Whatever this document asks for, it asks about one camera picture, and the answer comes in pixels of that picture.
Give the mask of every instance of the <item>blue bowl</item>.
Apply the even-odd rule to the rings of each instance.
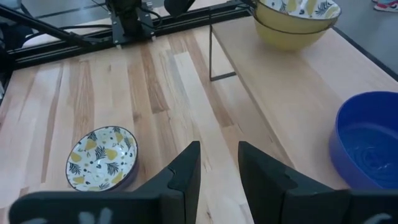
[[[375,91],[347,100],[329,147],[333,165],[353,189],[398,189],[398,93]]]

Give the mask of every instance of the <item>patterned bowl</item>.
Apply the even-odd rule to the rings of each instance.
[[[257,0],[256,17],[273,29],[306,34],[336,23],[341,14],[332,0]]]
[[[67,180],[79,191],[120,189],[135,176],[137,154],[137,141],[128,130],[117,126],[99,128],[72,149],[66,166]]]

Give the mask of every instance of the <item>black metal frame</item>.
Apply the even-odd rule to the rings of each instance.
[[[14,70],[27,68],[43,63],[53,62],[69,57],[74,57],[81,54],[87,54],[99,50],[108,49],[117,45],[133,44],[135,42],[151,40],[154,36],[162,36],[174,32],[180,32],[196,27],[211,25],[217,22],[228,21],[240,17],[250,16],[251,12],[240,0],[232,0],[223,4],[217,4],[210,7],[203,7],[188,11],[178,17],[165,16],[162,17],[162,25],[155,29],[149,28],[159,24],[159,19],[151,19],[150,15],[138,9],[140,21],[145,22],[148,26],[142,26],[142,35],[135,37],[126,37],[123,35],[123,29],[120,26],[120,21],[113,14],[110,14],[112,19],[112,29],[93,32],[86,35],[77,35],[72,32],[66,32],[50,24],[35,19],[29,15],[14,11],[6,6],[0,4],[0,15],[10,20],[16,21],[19,24],[27,25],[39,32],[52,35],[59,41],[36,45],[33,47],[26,47],[22,49],[9,50],[8,54],[14,58]],[[11,78],[10,74],[5,74],[0,77],[3,88],[6,90],[8,82]],[[221,78],[229,77],[233,74],[226,74],[210,78],[211,81],[219,80]]]

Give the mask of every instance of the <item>stacked bowl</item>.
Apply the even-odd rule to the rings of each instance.
[[[257,0],[254,18],[265,43],[300,50],[317,41],[340,14],[332,0]]]

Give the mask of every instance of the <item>wooden countertop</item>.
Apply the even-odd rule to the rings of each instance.
[[[335,31],[301,52],[281,52],[257,36],[252,17],[213,32],[274,140],[295,169],[334,189],[347,188],[328,153],[341,104],[365,91],[398,91],[398,83]]]

